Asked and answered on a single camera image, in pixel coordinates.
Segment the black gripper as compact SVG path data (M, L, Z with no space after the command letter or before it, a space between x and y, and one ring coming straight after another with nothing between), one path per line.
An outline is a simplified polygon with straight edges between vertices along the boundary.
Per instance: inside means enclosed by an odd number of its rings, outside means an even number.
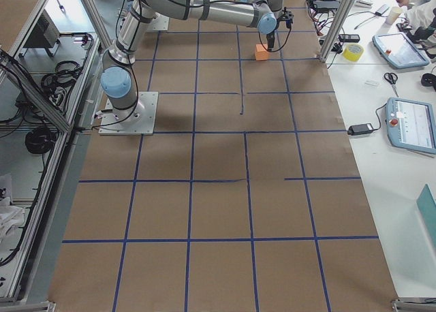
M287 29L292 29L294 23L294 14L286 7L283 7L278 17L278 25L280 25L282 22L285 23ZM267 51L272 52L275 47L275 32L273 31L267 34L266 39Z

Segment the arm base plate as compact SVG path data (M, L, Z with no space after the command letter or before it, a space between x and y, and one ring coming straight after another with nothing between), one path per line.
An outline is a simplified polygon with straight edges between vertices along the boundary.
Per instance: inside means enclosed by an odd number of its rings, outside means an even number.
M139 92L135 109L117 110L107 99L105 109L112 111L102 116L101 136L153 135L158 103L158 92Z

